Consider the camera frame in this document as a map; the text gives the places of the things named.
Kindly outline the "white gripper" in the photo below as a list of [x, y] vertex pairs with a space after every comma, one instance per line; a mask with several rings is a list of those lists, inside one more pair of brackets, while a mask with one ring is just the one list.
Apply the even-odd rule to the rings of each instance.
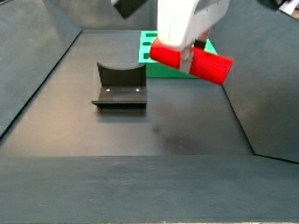
[[188, 73], [193, 46], [204, 49], [209, 28], [222, 19], [229, 0], [157, 0], [156, 29], [160, 42], [180, 54], [178, 70]]

